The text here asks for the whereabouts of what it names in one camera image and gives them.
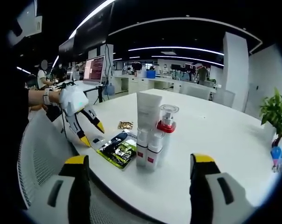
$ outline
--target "green leaves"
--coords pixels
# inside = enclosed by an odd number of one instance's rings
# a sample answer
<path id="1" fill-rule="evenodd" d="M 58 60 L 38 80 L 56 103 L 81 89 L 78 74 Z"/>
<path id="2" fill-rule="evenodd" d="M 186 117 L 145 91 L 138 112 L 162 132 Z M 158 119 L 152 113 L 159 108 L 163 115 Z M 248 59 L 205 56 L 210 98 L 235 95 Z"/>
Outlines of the green leaves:
<path id="1" fill-rule="evenodd" d="M 262 125 L 268 121 L 276 128 L 279 137 L 282 137 L 282 96 L 277 88 L 275 88 L 273 97 L 263 99 L 263 105 L 260 106 L 260 116 L 262 116 Z"/>

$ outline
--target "round white table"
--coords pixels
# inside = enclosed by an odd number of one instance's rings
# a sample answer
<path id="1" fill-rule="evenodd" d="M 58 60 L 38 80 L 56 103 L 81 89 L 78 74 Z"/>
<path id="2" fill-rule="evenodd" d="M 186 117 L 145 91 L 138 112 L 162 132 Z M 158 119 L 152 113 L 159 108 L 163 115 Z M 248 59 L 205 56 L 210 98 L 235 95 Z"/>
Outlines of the round white table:
<path id="1" fill-rule="evenodd" d="M 80 154 L 89 155 L 97 177 L 115 194 L 142 213 L 168 224 L 187 224 L 191 218 L 190 154 L 214 158 L 221 172 L 229 173 L 246 190 L 253 206 L 261 205 L 272 189 L 277 174 L 270 146 L 263 143 L 261 122 L 237 110 L 178 93 L 148 90 L 163 97 L 162 104 L 176 105 L 177 129 L 163 167 L 151 173 L 133 160 L 124 171 L 113 166 L 94 149 L 88 148 L 67 129 L 68 138 Z M 137 96 L 130 94 L 94 106 L 111 139 L 120 121 L 134 122 L 137 130 Z M 100 134 L 84 116 L 78 116 L 87 137 Z M 55 121 L 61 127 L 62 119 Z"/>

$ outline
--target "white bottle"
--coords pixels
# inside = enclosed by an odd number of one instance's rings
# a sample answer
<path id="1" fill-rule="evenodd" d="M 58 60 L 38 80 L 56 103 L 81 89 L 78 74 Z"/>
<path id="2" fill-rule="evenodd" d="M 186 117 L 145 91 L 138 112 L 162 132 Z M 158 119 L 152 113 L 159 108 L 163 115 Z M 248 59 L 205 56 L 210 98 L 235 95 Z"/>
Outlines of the white bottle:
<path id="1" fill-rule="evenodd" d="M 147 147 L 148 147 L 148 132 L 146 128 L 138 128 L 137 135 L 137 165 L 145 166 Z"/>
<path id="2" fill-rule="evenodd" d="M 160 154 L 163 149 L 163 138 L 165 133 L 160 130 L 152 131 L 151 139 L 148 144 L 146 168 L 156 170 Z"/>

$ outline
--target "blue figurine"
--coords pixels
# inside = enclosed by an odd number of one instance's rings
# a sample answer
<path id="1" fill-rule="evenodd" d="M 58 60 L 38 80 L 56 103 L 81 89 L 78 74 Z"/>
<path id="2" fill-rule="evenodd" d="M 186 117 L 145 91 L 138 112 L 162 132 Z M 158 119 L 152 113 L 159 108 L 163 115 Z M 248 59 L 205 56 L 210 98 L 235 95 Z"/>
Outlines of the blue figurine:
<path id="1" fill-rule="evenodd" d="M 282 150 L 278 146 L 274 146 L 270 152 L 273 159 L 272 170 L 274 172 L 279 172 L 282 167 Z"/>

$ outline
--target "gold packet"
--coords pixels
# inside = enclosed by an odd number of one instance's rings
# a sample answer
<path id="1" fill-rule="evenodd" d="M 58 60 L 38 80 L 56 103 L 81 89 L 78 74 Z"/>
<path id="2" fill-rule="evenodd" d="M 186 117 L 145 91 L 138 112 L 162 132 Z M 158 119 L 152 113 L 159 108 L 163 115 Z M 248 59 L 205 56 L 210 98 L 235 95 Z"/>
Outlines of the gold packet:
<path id="1" fill-rule="evenodd" d="M 120 121 L 118 125 L 118 129 L 132 129 L 133 122 L 123 122 Z"/>

